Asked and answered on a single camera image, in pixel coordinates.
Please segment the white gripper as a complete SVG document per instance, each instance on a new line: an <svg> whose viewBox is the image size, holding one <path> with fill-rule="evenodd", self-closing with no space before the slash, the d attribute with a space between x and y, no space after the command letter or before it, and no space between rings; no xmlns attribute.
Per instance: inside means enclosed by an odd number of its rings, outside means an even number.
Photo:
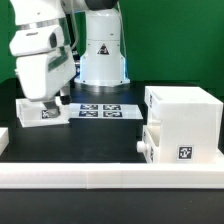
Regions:
<svg viewBox="0 0 224 224"><path fill-rule="evenodd" d="M24 95L30 101L47 101L44 106L51 118L60 115L55 101L48 101L60 90L63 105L71 103L70 83L75 65L70 43L60 25L19 30L10 42L16 57L16 75Z"/></svg>

